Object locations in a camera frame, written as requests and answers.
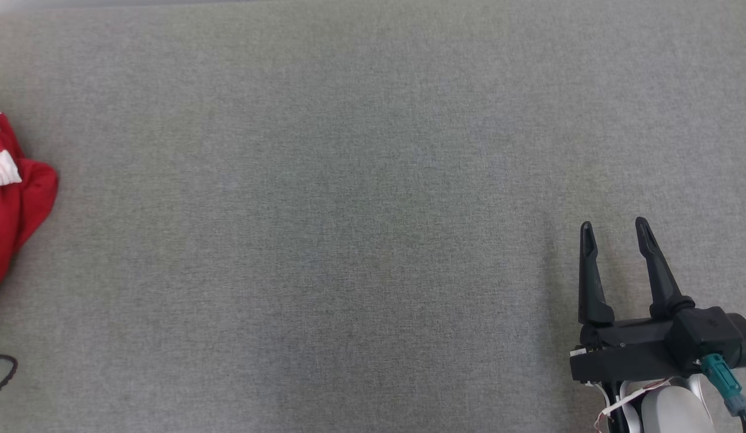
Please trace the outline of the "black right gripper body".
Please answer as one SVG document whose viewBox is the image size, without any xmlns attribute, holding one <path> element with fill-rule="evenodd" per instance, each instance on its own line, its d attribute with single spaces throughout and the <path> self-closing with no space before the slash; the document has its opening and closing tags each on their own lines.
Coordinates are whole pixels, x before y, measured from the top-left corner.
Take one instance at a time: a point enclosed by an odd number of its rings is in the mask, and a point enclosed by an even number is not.
<svg viewBox="0 0 746 433">
<path fill-rule="evenodd" d="M 584 324 L 577 352 L 569 359 L 578 382 L 650 381 L 689 376 L 665 343 L 671 321 L 650 318 L 617 321 L 612 326 Z"/>
</svg>

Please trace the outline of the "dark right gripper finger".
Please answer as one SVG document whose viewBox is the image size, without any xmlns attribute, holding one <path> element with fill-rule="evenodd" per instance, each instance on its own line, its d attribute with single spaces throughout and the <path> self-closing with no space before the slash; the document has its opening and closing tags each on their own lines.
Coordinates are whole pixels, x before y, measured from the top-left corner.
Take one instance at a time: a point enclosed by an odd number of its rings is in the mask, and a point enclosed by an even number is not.
<svg viewBox="0 0 746 433">
<path fill-rule="evenodd" d="M 597 257 L 595 231 L 592 223 L 585 221 L 579 236 L 578 321 L 582 325 L 606 327 L 614 323 L 615 315 L 605 300 Z"/>
<path fill-rule="evenodd" d="M 689 296 L 680 292 L 677 280 L 658 245 L 649 222 L 642 216 L 635 219 L 638 247 L 645 258 L 652 303 L 649 307 L 654 320 L 670 320 L 678 312 L 696 307 Z"/>
</svg>

